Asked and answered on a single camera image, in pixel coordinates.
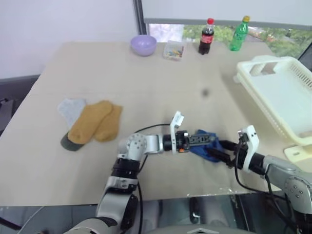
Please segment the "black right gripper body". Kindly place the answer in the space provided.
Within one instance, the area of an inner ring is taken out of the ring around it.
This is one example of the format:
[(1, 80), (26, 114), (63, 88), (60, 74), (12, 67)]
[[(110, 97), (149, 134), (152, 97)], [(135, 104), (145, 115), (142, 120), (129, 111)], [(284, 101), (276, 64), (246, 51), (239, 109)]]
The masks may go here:
[(242, 169), (244, 164), (244, 156), (245, 156), (245, 147), (244, 143), (239, 142), (238, 144), (235, 144), (233, 148), (231, 149), (233, 152), (234, 158), (230, 161), (229, 168), (238, 168)]

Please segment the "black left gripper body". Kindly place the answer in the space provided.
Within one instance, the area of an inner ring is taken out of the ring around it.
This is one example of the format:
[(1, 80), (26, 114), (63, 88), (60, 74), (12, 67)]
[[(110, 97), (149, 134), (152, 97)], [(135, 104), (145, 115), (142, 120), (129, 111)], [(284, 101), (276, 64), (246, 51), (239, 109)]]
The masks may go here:
[(190, 136), (187, 131), (177, 131), (175, 133), (176, 150), (178, 153), (186, 153), (190, 150)]

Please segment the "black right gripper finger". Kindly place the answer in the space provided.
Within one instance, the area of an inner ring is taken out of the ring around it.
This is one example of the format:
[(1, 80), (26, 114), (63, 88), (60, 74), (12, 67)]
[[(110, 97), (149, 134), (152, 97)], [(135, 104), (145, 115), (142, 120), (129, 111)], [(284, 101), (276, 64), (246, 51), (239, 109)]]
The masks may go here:
[(231, 156), (219, 150), (207, 150), (209, 159), (213, 162), (224, 162), (227, 166), (232, 166)]
[(238, 147), (238, 143), (234, 143), (229, 140), (220, 140), (219, 143), (222, 146), (222, 148), (227, 151), (235, 151)]

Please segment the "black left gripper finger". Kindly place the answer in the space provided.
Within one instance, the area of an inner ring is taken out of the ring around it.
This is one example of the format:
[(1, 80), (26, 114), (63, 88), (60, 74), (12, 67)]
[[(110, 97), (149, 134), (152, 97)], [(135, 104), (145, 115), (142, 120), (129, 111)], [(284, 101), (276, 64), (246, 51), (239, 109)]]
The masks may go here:
[(217, 140), (216, 136), (211, 134), (198, 134), (190, 136), (190, 146), (203, 146), (210, 143), (213, 143)]

